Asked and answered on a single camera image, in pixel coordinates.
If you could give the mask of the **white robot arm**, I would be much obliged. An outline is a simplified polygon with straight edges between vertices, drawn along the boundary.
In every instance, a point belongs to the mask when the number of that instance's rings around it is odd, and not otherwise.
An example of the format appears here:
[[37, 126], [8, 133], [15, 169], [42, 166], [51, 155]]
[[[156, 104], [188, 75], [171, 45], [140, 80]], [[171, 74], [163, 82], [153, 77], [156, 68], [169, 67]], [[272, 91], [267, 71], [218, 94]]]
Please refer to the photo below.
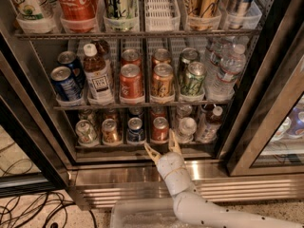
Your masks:
[[156, 164], [173, 200], [178, 220], [210, 228], [303, 228], [303, 223], [240, 212], [214, 204], [197, 191], [186, 168], [175, 133], [169, 130], [169, 152], [162, 155], [147, 142], [144, 148]]

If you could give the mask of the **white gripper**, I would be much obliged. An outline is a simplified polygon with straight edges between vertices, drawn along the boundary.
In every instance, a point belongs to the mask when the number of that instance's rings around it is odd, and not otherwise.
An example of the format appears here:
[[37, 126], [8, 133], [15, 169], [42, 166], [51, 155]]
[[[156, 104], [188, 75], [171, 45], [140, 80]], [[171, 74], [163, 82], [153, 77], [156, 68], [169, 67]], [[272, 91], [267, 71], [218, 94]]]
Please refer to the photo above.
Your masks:
[[153, 149], [147, 142], [144, 148], [150, 159], [156, 164], [161, 177], [165, 179], [170, 173], [185, 167], [184, 159], [181, 155], [181, 148], [172, 129], [169, 129], [168, 149], [169, 153], [161, 155]]

